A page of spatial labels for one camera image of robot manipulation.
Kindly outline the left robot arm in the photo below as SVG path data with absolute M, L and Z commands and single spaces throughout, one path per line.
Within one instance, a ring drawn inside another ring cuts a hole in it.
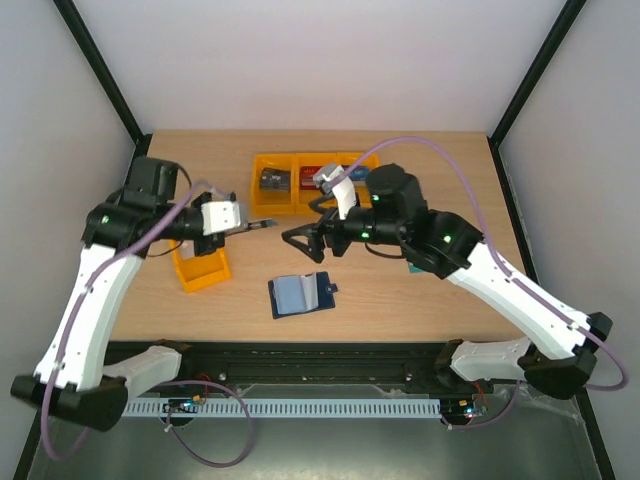
M 157 240 L 192 243 L 195 256 L 212 254 L 227 232 L 247 226 L 233 193 L 198 181 L 175 200 L 181 167 L 141 156 L 124 185 L 87 216 L 76 282 L 59 328 L 31 374 L 17 376 L 13 397 L 41 411 L 97 431 L 111 429 L 127 403 L 177 377 L 184 345 L 161 341 L 113 365 L 105 363 L 122 301 Z

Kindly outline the teal green card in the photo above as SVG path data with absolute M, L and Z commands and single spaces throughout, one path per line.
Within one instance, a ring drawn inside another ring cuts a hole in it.
M 414 266 L 411 263 L 408 263 L 408 270 L 409 270 L 410 273 L 425 273 L 424 270 Z

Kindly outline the blue leather card holder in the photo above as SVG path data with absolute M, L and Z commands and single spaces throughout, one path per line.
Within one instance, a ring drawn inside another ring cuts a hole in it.
M 338 287 L 326 271 L 279 276 L 267 283 L 274 319 L 333 309 Z

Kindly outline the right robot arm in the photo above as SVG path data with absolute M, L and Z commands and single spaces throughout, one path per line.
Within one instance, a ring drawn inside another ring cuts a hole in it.
M 365 180 L 371 205 L 360 205 L 350 179 L 338 179 L 336 164 L 314 176 L 324 194 L 312 202 L 317 222 L 283 233 L 283 240 L 316 263 L 330 249 L 336 257 L 349 246 L 397 246 L 414 267 L 463 288 L 491 306 L 521 332 L 513 341 L 452 340 L 438 355 L 438 384 L 455 392 L 479 380 L 520 380 L 567 400 L 587 386 L 596 351 L 612 327 L 601 312 L 573 309 L 491 250 L 486 236 L 461 216 L 428 207 L 418 179 L 396 164 L 371 171 Z

